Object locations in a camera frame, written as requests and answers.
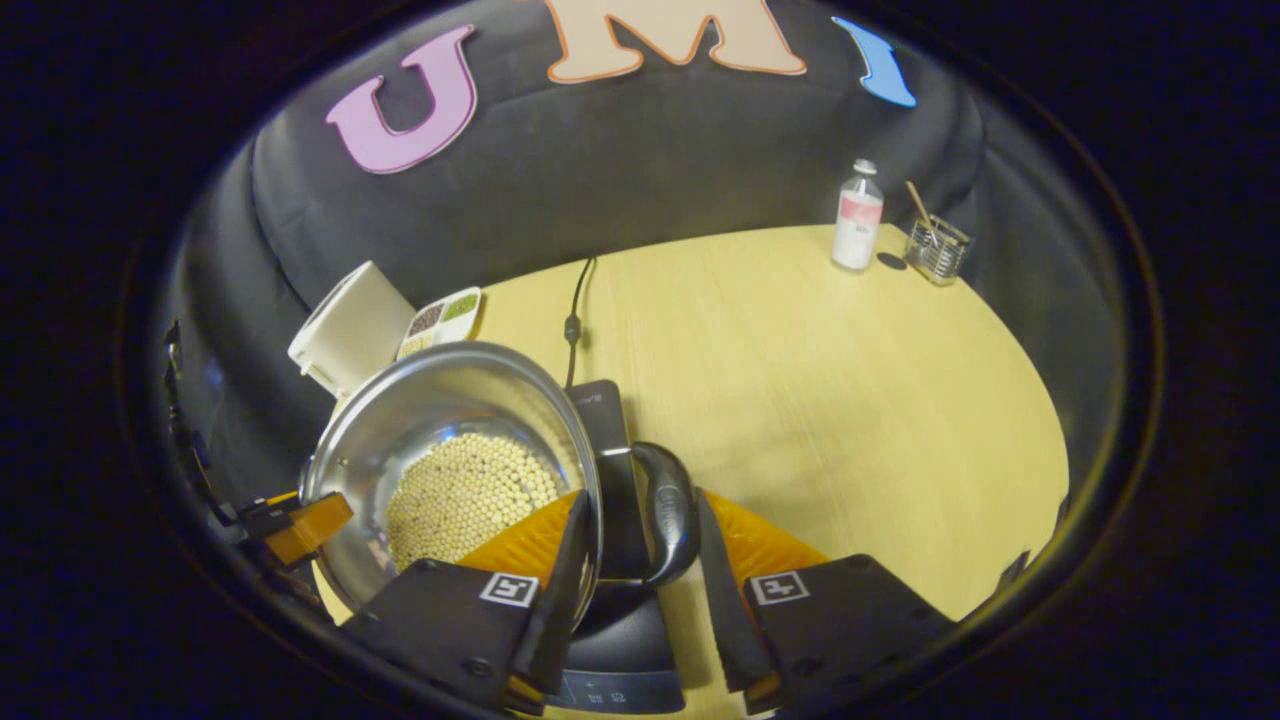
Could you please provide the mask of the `clear bottle pink label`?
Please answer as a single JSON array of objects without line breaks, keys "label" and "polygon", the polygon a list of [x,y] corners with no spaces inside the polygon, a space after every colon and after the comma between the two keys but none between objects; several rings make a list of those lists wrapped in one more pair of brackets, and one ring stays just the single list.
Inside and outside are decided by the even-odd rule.
[{"label": "clear bottle pink label", "polygon": [[852,176],[840,187],[831,259],[846,270],[864,272],[876,251],[884,210],[877,172],[870,159],[859,158],[852,165]]}]

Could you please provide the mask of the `pile of soybeans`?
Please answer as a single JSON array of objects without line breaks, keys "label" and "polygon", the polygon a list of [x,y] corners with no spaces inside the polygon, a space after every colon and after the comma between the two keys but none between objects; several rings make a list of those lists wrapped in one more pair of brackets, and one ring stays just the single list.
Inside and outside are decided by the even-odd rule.
[{"label": "pile of soybeans", "polygon": [[424,559],[458,562],[564,493],[532,446],[452,436],[403,470],[387,509],[390,556],[399,570]]}]

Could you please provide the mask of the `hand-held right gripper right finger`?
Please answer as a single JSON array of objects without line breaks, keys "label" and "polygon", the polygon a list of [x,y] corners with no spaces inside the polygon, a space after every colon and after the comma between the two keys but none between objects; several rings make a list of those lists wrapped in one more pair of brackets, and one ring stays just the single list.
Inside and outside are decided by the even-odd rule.
[{"label": "hand-held right gripper right finger", "polygon": [[829,559],[722,496],[696,497],[716,650],[750,714],[859,701],[954,629],[870,555]]}]

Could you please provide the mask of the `white compartment tray of grains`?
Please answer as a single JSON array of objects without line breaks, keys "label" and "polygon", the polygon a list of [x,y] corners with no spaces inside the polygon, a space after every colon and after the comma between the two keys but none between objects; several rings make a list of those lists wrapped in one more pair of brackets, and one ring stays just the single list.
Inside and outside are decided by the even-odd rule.
[{"label": "white compartment tray of grains", "polygon": [[420,309],[399,342],[396,360],[438,345],[470,340],[483,307],[477,286],[453,292]]}]

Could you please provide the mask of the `wooden stick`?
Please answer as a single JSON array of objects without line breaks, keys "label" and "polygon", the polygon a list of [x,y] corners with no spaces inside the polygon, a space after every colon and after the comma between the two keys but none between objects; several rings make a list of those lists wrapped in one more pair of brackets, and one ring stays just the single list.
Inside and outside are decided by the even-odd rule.
[{"label": "wooden stick", "polygon": [[908,193],[909,193],[909,196],[910,196],[910,199],[913,201],[914,208],[916,209],[916,214],[919,217],[920,223],[923,224],[923,227],[925,228],[925,232],[931,237],[931,242],[933,245],[941,245],[943,242],[943,238],[942,238],[940,231],[937,229],[936,224],[933,223],[933,220],[931,218],[931,213],[929,213],[927,205],[924,204],[923,197],[922,197],[920,192],[918,191],[915,183],[911,179],[905,179],[904,184],[905,184],[906,191],[908,191]]}]

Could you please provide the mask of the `white cylindrical container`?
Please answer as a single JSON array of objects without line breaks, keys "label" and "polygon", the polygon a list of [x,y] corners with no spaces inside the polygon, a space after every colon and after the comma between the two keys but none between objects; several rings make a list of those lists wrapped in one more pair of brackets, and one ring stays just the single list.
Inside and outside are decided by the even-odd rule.
[{"label": "white cylindrical container", "polygon": [[394,361],[413,315],[378,265],[365,261],[312,310],[287,354],[301,375],[343,400]]}]

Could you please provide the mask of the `black induction cooktop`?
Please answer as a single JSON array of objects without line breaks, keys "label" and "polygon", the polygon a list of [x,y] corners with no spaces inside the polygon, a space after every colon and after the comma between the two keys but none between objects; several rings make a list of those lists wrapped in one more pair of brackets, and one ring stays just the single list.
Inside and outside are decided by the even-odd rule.
[{"label": "black induction cooktop", "polygon": [[568,395],[596,454],[603,548],[599,583],[550,702],[594,714],[677,714],[686,701],[657,589],[700,548],[687,470],[667,448],[631,438],[613,380]]}]

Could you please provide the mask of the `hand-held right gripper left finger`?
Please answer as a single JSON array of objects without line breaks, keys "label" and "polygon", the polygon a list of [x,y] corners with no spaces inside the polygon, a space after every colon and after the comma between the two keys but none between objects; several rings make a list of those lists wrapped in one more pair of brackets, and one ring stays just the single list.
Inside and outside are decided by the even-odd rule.
[{"label": "hand-held right gripper left finger", "polygon": [[593,592],[591,500],[566,498],[550,577],[419,560],[340,625],[393,669],[493,712],[541,716]]}]

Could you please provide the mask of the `stainless steel pot black handles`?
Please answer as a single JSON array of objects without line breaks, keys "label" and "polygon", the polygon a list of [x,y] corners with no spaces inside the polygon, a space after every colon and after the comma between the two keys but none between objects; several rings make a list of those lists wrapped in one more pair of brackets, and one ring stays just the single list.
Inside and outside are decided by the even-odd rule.
[{"label": "stainless steel pot black handles", "polygon": [[[428,348],[370,377],[335,410],[300,477],[301,503],[339,495],[353,514],[320,550],[329,587],[357,611],[396,578],[370,550],[372,532],[389,528],[390,500],[410,464],[465,434],[525,442],[562,489],[579,489],[588,527],[585,557],[570,565],[576,618],[588,614],[600,588],[652,588],[684,575],[700,551],[689,471],[659,445],[591,439],[586,410],[535,361],[488,342]],[[614,557],[602,475],[608,457],[636,462],[648,478],[641,516],[654,550],[639,577],[603,574]]]}]

